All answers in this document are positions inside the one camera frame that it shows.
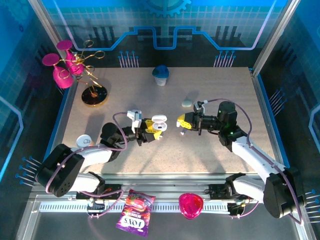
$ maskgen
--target gold round base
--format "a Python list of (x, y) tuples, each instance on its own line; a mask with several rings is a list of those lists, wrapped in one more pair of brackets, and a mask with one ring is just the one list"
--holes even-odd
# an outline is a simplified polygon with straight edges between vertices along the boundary
[(104, 104), (108, 98), (108, 91), (103, 87), (98, 86), (90, 86), (87, 87), (81, 96), (82, 101), (84, 104), (90, 107), (97, 107)]

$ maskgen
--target pink wine glass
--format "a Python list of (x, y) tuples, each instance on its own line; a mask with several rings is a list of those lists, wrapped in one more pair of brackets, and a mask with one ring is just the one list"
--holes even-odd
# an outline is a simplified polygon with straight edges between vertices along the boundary
[(67, 89), (74, 83), (74, 79), (66, 69), (57, 66), (59, 61), (60, 58), (58, 54), (55, 53), (49, 53), (42, 58), (42, 63), (45, 66), (54, 67), (53, 79), (55, 80), (56, 84), (62, 89)]
[(84, 66), (82, 64), (76, 64), (76, 57), (70, 52), (73, 44), (70, 40), (62, 40), (56, 45), (57, 49), (64, 50), (66, 52), (65, 64), (68, 70), (73, 75), (81, 75), (84, 71)]

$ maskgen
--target purple snack bag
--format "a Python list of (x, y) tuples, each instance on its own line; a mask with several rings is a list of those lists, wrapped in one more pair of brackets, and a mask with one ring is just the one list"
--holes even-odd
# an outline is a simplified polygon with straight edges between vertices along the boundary
[(155, 199), (155, 196), (130, 189), (116, 228), (146, 237)]

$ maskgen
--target beige table surface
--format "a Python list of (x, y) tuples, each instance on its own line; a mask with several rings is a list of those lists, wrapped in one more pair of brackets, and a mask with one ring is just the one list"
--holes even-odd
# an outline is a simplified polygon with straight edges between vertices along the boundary
[[(157, 86), (153, 68), (97, 68), (98, 82), (108, 90), (105, 104), (88, 107), (81, 100), (86, 88), (79, 84), (63, 137), (63, 144), (76, 146), (76, 139), (88, 134), (96, 143), (101, 129), (112, 122), (112, 115), (132, 109), (142, 110), (143, 118), (164, 114), (168, 129), (159, 141), (138, 146), (130, 142), (128, 149), (109, 163), (92, 165), (82, 171), (96, 173), (249, 173), (253, 170), (238, 156), (223, 147), (218, 137), (202, 131), (188, 131), (184, 136), (176, 127), (177, 117), (192, 112), (182, 101), (226, 98), (238, 103), (249, 114), (253, 131), (251, 138), (274, 158), (256, 92), (246, 67), (170, 67), (166, 86)], [(218, 103), (206, 105), (207, 115), (217, 115)], [(249, 130), (247, 119), (238, 109), (238, 125)], [(118, 118), (122, 127), (130, 126), (125, 116)]]

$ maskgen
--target blue light strip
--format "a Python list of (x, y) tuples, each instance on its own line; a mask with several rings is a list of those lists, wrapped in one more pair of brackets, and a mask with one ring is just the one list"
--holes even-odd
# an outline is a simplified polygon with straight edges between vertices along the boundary
[(315, 143), (315, 145), (318, 148), (318, 151), (320, 153), (320, 142), (318, 140), (318, 137), (316, 135), (316, 132), (315, 132), (314, 128), (312, 127), (312, 124), (314, 123), (315, 115), (319, 111), (320, 111), (320, 104), (318, 104), (315, 108), (312, 109), (308, 127), (309, 127), (309, 130), (310, 130), (311, 135), (313, 137), (314, 143)]
[(275, 0), (268, 12), (268, 14), (266, 15), (263, 24), (259, 30), (258, 35), (256, 36), (256, 39), (253, 43), (252, 47), (221, 47), (218, 46), (218, 44), (209, 36), (209, 34), (206, 31), (197, 31), (197, 27), (196, 26), (187, 26), (187, 25), (182, 25), (182, 26), (176, 26), (173, 30), (173, 46), (158, 46), (157, 45), (157, 35), (156, 35), (156, 29), (153, 26), (135, 26), (133, 27), (133, 31), (127, 31), (125, 32), (111, 47), (101, 47), (101, 48), (79, 48), (78, 45), (76, 44), (76, 41), (74, 40), (74, 37), (68, 27), (68, 24), (63, 16), (63, 14), (61, 13), (57, 3), (55, 1), (53, 1), (55, 4), (55, 7), (57, 9), (57, 12), (63, 22), (63, 25), (65, 27), (66, 32), (68, 33), (73, 46), (75, 47), (75, 49), (77, 49), (78, 51), (112, 51), (116, 48), (116, 46), (121, 43), (121, 41), (126, 37), (126, 36), (130, 36), (130, 35), (138, 35), (138, 30), (151, 30), (152, 31), (152, 36), (153, 36), (153, 47), (156, 50), (174, 50), (177, 47), (177, 40), (178, 40), (178, 30), (192, 30), (192, 34), (194, 35), (203, 35), (217, 50), (235, 50), (235, 51), (251, 51), (253, 49), (256, 48), (258, 41), (260, 39), (261, 34), (263, 33), (266, 24), (270, 18), (270, 15), (273, 11), (273, 9), (275, 8), (276, 2), (277, 0)]
[(262, 95), (263, 95), (263, 98), (264, 98), (264, 101), (265, 101), (266, 108), (268, 110), (268, 113), (269, 113), (269, 116), (270, 116), (270, 119), (271, 119), (271, 124), (272, 124), (273, 130), (274, 130), (276, 141), (277, 141), (278, 146), (279, 146), (280, 154), (281, 154), (282, 159), (283, 159), (283, 164), (287, 168), (290, 168), (290, 164), (289, 164), (288, 157), (287, 157), (287, 154), (286, 154), (286, 151), (285, 151), (285, 147), (284, 147), (284, 144), (282, 143), (282, 140), (281, 140), (281, 137), (280, 137), (280, 133), (279, 133), (279, 130), (278, 130), (278, 126), (277, 126), (277, 123), (276, 123), (276, 119), (274, 117), (274, 114), (272, 112), (270, 103), (268, 101), (267, 92), (266, 92), (264, 83), (262, 82), (262, 78), (261, 78), (260, 74), (257, 76), (257, 78), (258, 78), (258, 81), (259, 81), (259, 84), (260, 84), (260, 87), (261, 87), (261, 92), (262, 92)]
[(58, 115), (56, 116), (55, 124), (54, 124), (53, 130), (52, 130), (52, 133), (51, 133), (51, 137), (50, 137), (50, 140), (49, 140), (49, 143), (48, 143), (48, 147), (46, 148), (46, 151), (45, 151), (45, 154), (44, 154), (43, 162), (45, 161), (45, 159), (47, 159), (47, 157), (51, 153), (51, 149), (52, 149), (52, 146), (54, 144), (55, 136), (56, 136), (57, 131), (58, 131), (58, 127), (59, 127), (59, 123), (60, 123), (60, 120), (61, 120), (61, 117), (62, 117), (62, 113), (64, 111), (65, 104), (66, 104), (66, 101), (67, 101), (68, 93), (69, 93), (69, 88), (66, 89), (65, 92), (64, 92), (64, 95), (63, 95), (63, 98), (62, 98), (62, 102), (61, 102), (61, 105), (60, 105), (60, 108), (59, 108), (59, 112), (58, 112)]
[(8, 106), (8, 108), (10, 108), (17, 116), (18, 116), (18, 120), (19, 120), (19, 131), (18, 133), (16, 134), (15, 136), (15, 139), (12, 143), (12, 146), (10, 148), (10, 151), (8, 153), (8, 155), (6, 156), (5, 158), (5, 161), (4, 161), (4, 164), (3, 164), (3, 167), (1, 168), (1, 171), (0, 171), (0, 183), (1, 183), (1, 180), (2, 178), (4, 177), (4, 174), (5, 174), (5, 171), (8, 167), (8, 164), (11, 160), (11, 157), (12, 157), (12, 154), (14, 153), (15, 149), (16, 149), (16, 146), (18, 144), (18, 141), (20, 139), (20, 136), (21, 136), (21, 133), (24, 129), (24, 123), (22, 121), (22, 115), (21, 115), (21, 112), (15, 108), (13, 105), (11, 105), (7, 100), (5, 100), (2, 96), (0, 96), (0, 101), (3, 102), (6, 106)]

